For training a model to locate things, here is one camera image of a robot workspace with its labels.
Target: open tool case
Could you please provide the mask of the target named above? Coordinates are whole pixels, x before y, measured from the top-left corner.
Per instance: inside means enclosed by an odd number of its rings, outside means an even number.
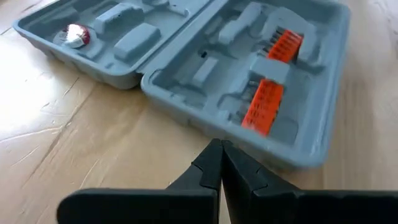
[[[87,27],[79,49],[54,44]],[[317,0],[60,0],[16,22],[46,55],[153,102],[252,156],[295,167],[327,155],[349,10]]]

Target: tool case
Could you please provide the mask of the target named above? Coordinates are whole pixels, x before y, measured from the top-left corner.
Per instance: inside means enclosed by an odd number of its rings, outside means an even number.
[[[258,159],[326,158],[349,9],[328,0],[59,0],[15,23],[49,57],[145,94]],[[70,24],[90,43],[56,44]]]

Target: empty tool slot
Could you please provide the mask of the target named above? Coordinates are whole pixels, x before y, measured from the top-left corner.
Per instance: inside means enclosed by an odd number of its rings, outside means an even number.
[[[138,57],[150,49],[160,39],[160,30],[143,23],[128,32],[114,46],[113,52],[117,59],[128,61]]]
[[[80,2],[88,2],[90,3],[90,1],[78,1],[76,2],[76,4],[80,3]],[[112,9],[114,6],[117,6],[119,3],[116,1],[107,1],[107,2],[103,2],[102,4],[96,6],[92,13],[96,16],[102,15],[102,13]]]
[[[192,85],[202,88],[207,78],[211,75],[218,64],[218,59],[209,57],[205,63],[199,68],[192,78]]]
[[[191,86],[182,86],[178,83],[170,88],[172,93],[183,96],[183,103],[187,106],[194,107],[196,109],[202,109],[205,105],[206,95],[192,88]]]
[[[249,110],[250,103],[259,88],[258,81],[250,81],[241,94],[226,95],[222,97],[219,109],[231,111],[229,119],[238,125],[241,125],[246,113]]]
[[[53,41],[57,32],[64,30],[69,24],[77,23],[80,15],[76,9],[68,7],[56,14],[45,16],[40,22],[34,23],[28,30],[41,38]]]
[[[188,16],[188,14],[189,14],[189,11],[185,7],[178,6],[176,4],[173,4],[173,5],[169,6],[168,10],[170,12],[174,12],[174,13],[176,13],[176,14],[178,14],[180,16],[184,16],[184,17]]]
[[[299,131],[299,125],[291,118],[278,115],[272,125],[269,137],[286,144],[294,144],[296,135]]]
[[[168,6],[169,0],[141,0],[142,3],[150,5],[150,6]]]
[[[105,35],[117,26],[135,24],[144,20],[144,11],[141,7],[128,3],[119,3],[110,10],[98,16],[93,24],[94,30],[99,35]]]
[[[231,44],[244,29],[252,26],[261,15],[262,6],[258,2],[250,2],[241,15],[234,21],[227,23],[220,31],[218,42],[223,45]]]
[[[334,37],[317,33],[315,26],[309,26],[305,31],[304,37],[297,55],[296,64],[304,70],[311,71],[311,73],[319,73],[330,58],[329,51],[332,46],[327,43]]]
[[[79,11],[83,12],[91,7],[95,7],[97,5],[101,5],[104,1],[103,0],[90,0],[90,1],[76,1],[73,3],[73,7]]]

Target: table surface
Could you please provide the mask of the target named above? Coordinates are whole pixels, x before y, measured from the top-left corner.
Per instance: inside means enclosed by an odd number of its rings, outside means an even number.
[[[0,0],[0,223],[56,223],[59,201],[82,188],[165,188],[210,141],[139,88],[97,83],[11,28],[52,1]],[[398,190],[398,2],[341,2],[352,22],[329,158],[280,175],[303,189]]]

